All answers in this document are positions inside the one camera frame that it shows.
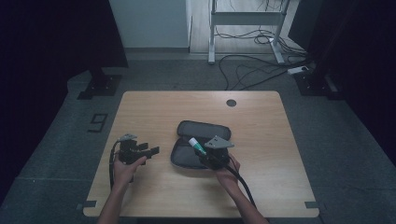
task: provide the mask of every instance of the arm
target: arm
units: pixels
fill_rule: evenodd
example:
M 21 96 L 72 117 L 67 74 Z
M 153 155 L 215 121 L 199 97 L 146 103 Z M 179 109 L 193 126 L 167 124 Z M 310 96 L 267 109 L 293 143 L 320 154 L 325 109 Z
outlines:
M 147 158 L 142 157 L 131 165 L 125 165 L 119 160 L 116 154 L 114 159 L 114 185 L 107 198 L 105 206 L 98 219 L 98 224 L 116 224 L 118 223 L 122 199 L 128 189 L 129 181 L 132 179 L 134 172 Z
M 234 161 L 230 162 L 230 167 L 234 168 L 235 171 L 239 170 L 240 163 L 235 159 L 233 155 L 230 157 Z M 238 186 L 238 180 L 225 168 L 216 171 L 216 177 L 220 184 L 224 187 L 230 197 L 236 204 L 242 219 L 246 224 L 256 224 L 256 223 L 268 223 L 268 221 L 262 216 L 262 214 L 250 203 L 248 198 L 242 192 Z

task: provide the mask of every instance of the table top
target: table top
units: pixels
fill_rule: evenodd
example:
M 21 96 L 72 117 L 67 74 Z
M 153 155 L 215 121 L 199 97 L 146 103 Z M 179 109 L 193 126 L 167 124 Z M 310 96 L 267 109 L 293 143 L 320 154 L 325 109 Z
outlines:
M 228 106 L 235 100 L 235 106 Z M 98 165 L 84 214 L 97 217 L 110 192 L 108 160 L 116 140 L 126 133 L 137 143 L 160 147 L 140 166 L 124 196 L 125 217 L 240 217 L 213 172 L 187 170 L 170 162 L 177 125 L 194 120 L 227 126 L 229 151 L 241 163 L 240 175 L 265 217 L 316 217 L 300 153 L 280 96 L 275 91 L 127 91 L 120 102 Z

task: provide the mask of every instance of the dark curtain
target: dark curtain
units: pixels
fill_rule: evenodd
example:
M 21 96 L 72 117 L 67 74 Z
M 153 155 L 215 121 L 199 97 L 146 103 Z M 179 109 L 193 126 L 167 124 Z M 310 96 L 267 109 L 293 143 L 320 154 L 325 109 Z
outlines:
M 364 1 L 332 56 L 346 101 L 396 165 L 396 3 Z
M 67 80 L 110 66 L 127 62 L 107 0 L 2 3 L 0 202 L 56 116 Z

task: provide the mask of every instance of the white wall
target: white wall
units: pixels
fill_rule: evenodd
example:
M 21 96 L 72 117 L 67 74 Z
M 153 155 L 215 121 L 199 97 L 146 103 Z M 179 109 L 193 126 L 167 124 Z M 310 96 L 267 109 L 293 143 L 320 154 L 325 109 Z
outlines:
M 125 48 L 188 48 L 190 0 L 110 0 Z

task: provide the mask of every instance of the gray carpet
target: gray carpet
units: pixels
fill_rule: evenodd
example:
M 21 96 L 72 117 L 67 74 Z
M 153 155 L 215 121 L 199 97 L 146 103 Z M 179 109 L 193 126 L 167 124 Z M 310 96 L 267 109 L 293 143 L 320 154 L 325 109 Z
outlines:
M 238 64 L 224 62 L 230 88 L 237 83 Z M 122 75 L 115 96 L 78 100 L 90 75 L 68 82 L 69 93 L 47 134 L 15 179 L 0 211 L 0 223 L 95 223 L 81 206 L 88 196 L 112 121 L 125 91 L 222 91 L 219 67 L 205 60 L 131 60 L 130 68 L 107 68 Z M 234 89 L 240 90 L 270 75 L 253 73 Z M 238 68 L 245 74 L 247 68 Z M 271 218 L 271 223 L 396 223 L 396 169 L 344 101 L 301 96 L 293 77 L 283 74 L 249 91 L 278 91 L 319 203 L 317 218 Z M 91 124 L 94 114 L 108 114 L 100 133 Z M 135 219 L 120 223 L 240 223 L 240 220 Z

